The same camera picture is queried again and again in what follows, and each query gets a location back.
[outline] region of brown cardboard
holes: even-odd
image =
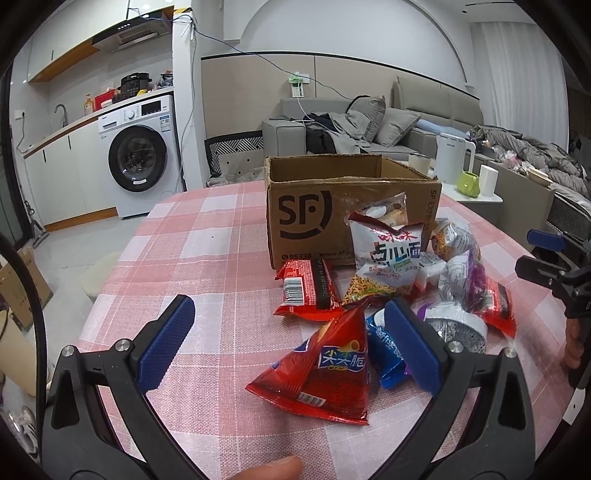
[[[348,214],[401,192],[408,220],[434,228],[441,183],[379,155],[306,155],[265,159],[267,235],[272,268],[292,258],[355,263]]]
[[[23,247],[18,253],[25,262],[33,282],[35,282],[41,305],[44,307],[53,293],[35,264],[33,249]],[[17,324],[20,323],[19,327],[29,329],[33,323],[33,316],[31,315],[27,295],[17,274],[8,264],[0,269],[0,295],[4,297],[5,302],[12,309],[15,320],[18,319]]]

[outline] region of blue gripper pad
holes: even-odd
[[[437,332],[430,325],[420,322],[401,298],[386,304],[384,323],[415,382],[435,397],[443,383],[442,366],[447,365],[447,355],[444,354],[443,344]],[[437,339],[429,338],[432,337],[431,332]],[[428,341],[431,341],[432,345],[436,342],[435,351]]]
[[[130,364],[142,393],[158,388],[194,321],[193,300],[177,295],[157,320],[139,332]]]
[[[527,232],[527,242],[534,247],[545,248],[552,252],[561,252],[566,248],[566,242],[561,235],[542,232],[541,230]]]

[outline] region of gray pillow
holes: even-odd
[[[384,147],[396,145],[421,118],[419,113],[397,108],[386,108],[386,113],[375,136],[375,142]]]
[[[368,143],[374,141],[386,112],[385,97],[360,97],[353,101],[349,109],[356,110],[369,118],[369,125],[363,139]]]

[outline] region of curtain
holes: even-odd
[[[470,25],[477,95],[487,125],[529,137],[569,143],[569,106],[561,55],[533,24]]]

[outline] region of washing machine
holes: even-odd
[[[101,115],[99,135],[112,180],[109,194],[119,217],[148,213],[185,190],[172,95]]]

